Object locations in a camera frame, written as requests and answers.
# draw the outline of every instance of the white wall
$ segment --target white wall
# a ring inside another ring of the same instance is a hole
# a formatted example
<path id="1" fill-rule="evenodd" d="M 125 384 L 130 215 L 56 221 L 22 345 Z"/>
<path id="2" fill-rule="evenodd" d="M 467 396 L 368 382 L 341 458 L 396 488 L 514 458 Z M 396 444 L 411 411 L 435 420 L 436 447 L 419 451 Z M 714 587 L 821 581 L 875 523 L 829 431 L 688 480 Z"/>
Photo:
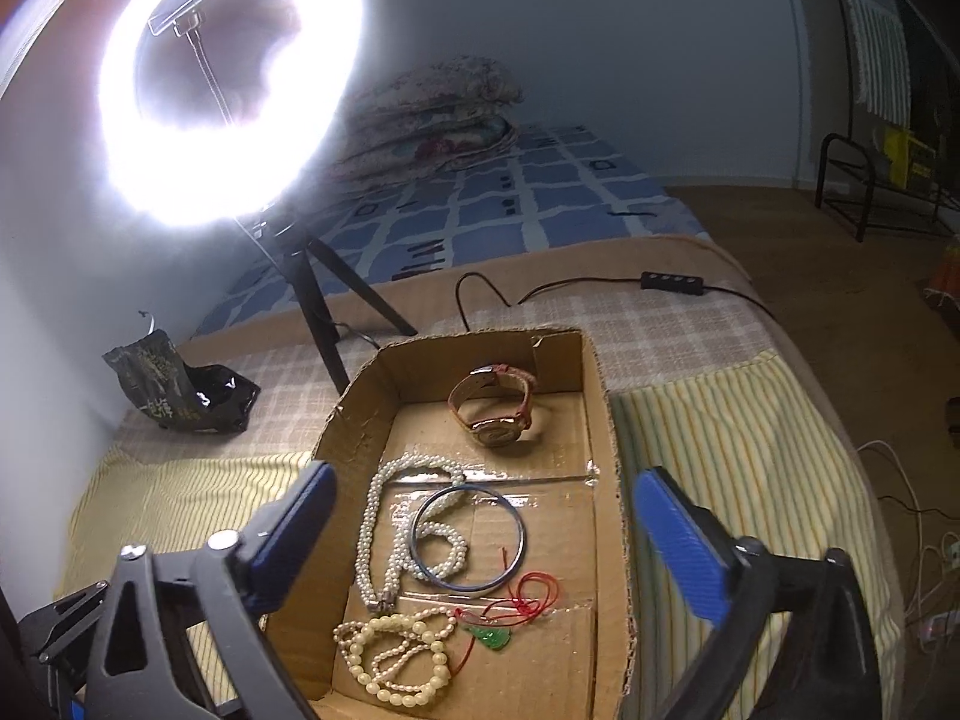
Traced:
<path id="1" fill-rule="evenodd" d="M 651 175 L 789 180 L 790 0 L 368 0 L 358 81 L 456 52 L 506 62 L 525 121 L 589 124 Z"/>
<path id="2" fill-rule="evenodd" d="M 94 90 L 123 1 L 68 1 L 0 98 L 0 584 L 18 615 L 49 602 L 127 409 L 100 355 L 144 334 L 137 309 L 184 338 L 256 259 L 227 225 L 167 229 L 109 186 Z"/>

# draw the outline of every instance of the bead necklace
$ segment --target bead necklace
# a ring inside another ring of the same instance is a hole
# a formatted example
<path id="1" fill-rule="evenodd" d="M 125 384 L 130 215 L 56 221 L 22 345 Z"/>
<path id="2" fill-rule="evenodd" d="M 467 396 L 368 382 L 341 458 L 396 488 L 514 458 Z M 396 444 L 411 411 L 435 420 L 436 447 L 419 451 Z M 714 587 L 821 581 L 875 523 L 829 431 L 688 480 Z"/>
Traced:
<path id="1" fill-rule="evenodd" d="M 439 631 L 431 631 L 425 619 L 438 614 L 446 615 L 446 625 Z M 438 690 L 450 681 L 450 669 L 446 665 L 445 645 L 456 628 L 457 618 L 443 607 L 428 608 L 416 614 L 390 614 L 375 617 L 370 622 L 346 622 L 333 630 L 333 640 L 340 654 L 347 661 L 350 675 L 384 703 L 395 707 L 416 707 L 428 704 Z M 371 661 L 370 673 L 363 668 L 364 646 L 373 641 L 380 632 L 396 634 L 402 638 L 400 646 L 380 653 Z M 430 651 L 433 659 L 433 676 L 423 685 L 399 685 L 393 679 L 400 669 L 416 653 Z M 399 656 L 396 661 L 381 671 L 383 661 Z"/>
<path id="2" fill-rule="evenodd" d="M 360 536 L 357 539 L 357 558 L 354 563 L 357 587 L 360 597 L 367 609 L 372 613 L 383 614 L 392 611 L 397 603 L 397 594 L 400 593 L 400 574 L 409 571 L 416 579 L 427 581 L 422 572 L 410 557 L 408 536 L 410 531 L 410 512 L 406 512 L 397 520 L 394 531 L 394 546 L 387 560 L 387 572 L 383 578 L 383 589 L 377 593 L 373 587 L 370 571 L 370 552 L 373 544 L 373 526 L 376 525 L 376 514 L 380 510 L 380 498 L 383 487 L 388 480 L 402 470 L 408 469 L 440 469 L 450 475 L 450 484 L 462 485 L 467 480 L 463 467 L 453 460 L 441 457 L 403 457 L 383 464 L 373 475 L 370 491 L 367 493 L 367 507 L 363 512 L 363 523 L 360 526 Z M 432 520 L 441 512 L 449 509 L 462 498 L 462 493 L 448 495 L 436 501 L 421 516 L 421 523 L 416 528 L 416 537 L 441 536 L 450 542 L 450 554 L 442 563 L 431 568 L 431 571 L 440 579 L 451 577 L 460 571 L 467 563 L 467 540 L 450 525 Z"/>

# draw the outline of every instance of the green jade pendant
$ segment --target green jade pendant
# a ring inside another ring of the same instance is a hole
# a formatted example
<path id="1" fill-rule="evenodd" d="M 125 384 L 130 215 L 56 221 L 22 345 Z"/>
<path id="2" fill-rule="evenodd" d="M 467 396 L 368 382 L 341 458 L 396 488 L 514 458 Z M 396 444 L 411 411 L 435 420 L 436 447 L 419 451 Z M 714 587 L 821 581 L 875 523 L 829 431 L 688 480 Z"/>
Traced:
<path id="1" fill-rule="evenodd" d="M 478 642 L 491 650 L 502 650 L 510 641 L 509 628 L 482 628 L 477 625 L 464 625 L 463 627 Z"/>

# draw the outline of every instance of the tripod leg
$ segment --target tripod leg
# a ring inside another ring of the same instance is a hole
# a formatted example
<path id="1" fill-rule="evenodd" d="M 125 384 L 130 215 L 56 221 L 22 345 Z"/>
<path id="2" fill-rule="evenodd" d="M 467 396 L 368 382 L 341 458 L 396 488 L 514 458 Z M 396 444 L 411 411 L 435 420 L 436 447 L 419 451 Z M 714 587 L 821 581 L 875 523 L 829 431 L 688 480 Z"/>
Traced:
<path id="1" fill-rule="evenodd" d="M 357 295 L 360 295 L 363 300 L 366 300 L 368 305 L 376 309 L 384 319 L 387 319 L 387 321 L 397 329 L 397 332 L 405 336 L 416 336 L 416 330 L 411 326 L 410 322 L 407 322 L 400 314 L 397 314 L 397 310 L 381 298 L 380 295 L 373 290 L 373 287 L 361 279 L 360 276 L 357 275 L 357 272 L 345 263 L 337 252 L 316 238 L 308 239 L 306 247 L 307 251 L 320 260 L 334 276 L 344 282 L 344 284 L 357 293 Z"/>
<path id="2" fill-rule="evenodd" d="M 313 336 L 313 341 L 320 351 L 320 357 L 323 358 L 330 379 L 337 391 L 343 394 L 350 383 L 350 377 L 347 376 L 343 358 L 337 350 L 340 334 L 333 324 L 330 310 L 326 307 L 323 293 L 317 284 L 317 277 L 310 267 L 310 260 L 306 252 L 300 250 L 285 255 L 283 264 L 286 271 L 284 275 L 294 288 L 294 295 L 301 305 L 307 327 L 310 328 L 310 335 Z"/>

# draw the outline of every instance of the metal bangle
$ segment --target metal bangle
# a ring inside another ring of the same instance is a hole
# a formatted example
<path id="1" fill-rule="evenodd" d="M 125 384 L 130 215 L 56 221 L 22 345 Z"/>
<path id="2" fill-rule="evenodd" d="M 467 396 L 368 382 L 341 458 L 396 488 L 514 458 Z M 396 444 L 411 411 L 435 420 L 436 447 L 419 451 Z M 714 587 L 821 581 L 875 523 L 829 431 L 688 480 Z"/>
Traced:
<path id="1" fill-rule="evenodd" d="M 500 504 L 504 509 L 507 509 L 510 512 L 511 516 L 517 522 L 517 555 L 515 555 L 514 560 L 507 566 L 506 570 L 500 574 L 496 579 L 491 581 L 485 581 L 483 584 L 450 584 L 449 581 L 444 581 L 440 579 L 436 574 L 434 574 L 424 563 L 424 560 L 419 555 L 419 552 L 416 550 L 416 528 L 419 527 L 419 522 L 421 522 L 424 512 L 428 509 L 434 501 L 439 498 L 443 498 L 445 495 L 450 495 L 451 493 L 459 493 L 461 490 L 474 490 L 477 493 L 486 493 L 492 498 L 496 499 L 496 502 Z M 426 576 L 427 581 L 430 581 L 430 584 L 435 584 L 438 587 L 442 587 L 444 590 L 449 590 L 450 592 L 459 592 L 459 593 L 475 593 L 483 592 L 484 590 L 491 590 L 495 587 L 501 586 L 505 583 L 512 575 L 515 574 L 517 568 L 520 568 L 520 562 L 523 560 L 523 556 L 527 551 L 527 528 L 523 524 L 523 519 L 520 517 L 520 512 L 517 512 L 517 507 L 515 507 L 510 501 L 508 501 L 500 493 L 495 493 L 489 488 L 482 487 L 481 485 L 453 485 L 452 487 L 443 488 L 442 490 L 437 490 L 433 495 L 426 499 L 424 504 L 419 508 L 419 510 L 414 514 L 413 519 L 410 521 L 410 533 L 408 533 L 407 541 L 410 545 L 410 557 L 413 558 L 414 564 Z"/>

